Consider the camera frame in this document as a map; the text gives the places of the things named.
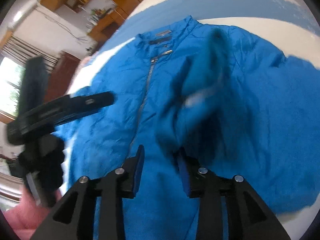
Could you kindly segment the black gloved left hand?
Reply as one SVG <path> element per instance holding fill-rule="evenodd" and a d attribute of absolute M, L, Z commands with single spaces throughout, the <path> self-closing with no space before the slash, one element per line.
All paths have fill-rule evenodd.
<path fill-rule="evenodd" d="M 63 184 L 65 142 L 52 134 L 25 144 L 18 157 L 24 185 L 37 206 L 53 207 L 56 191 Z"/>

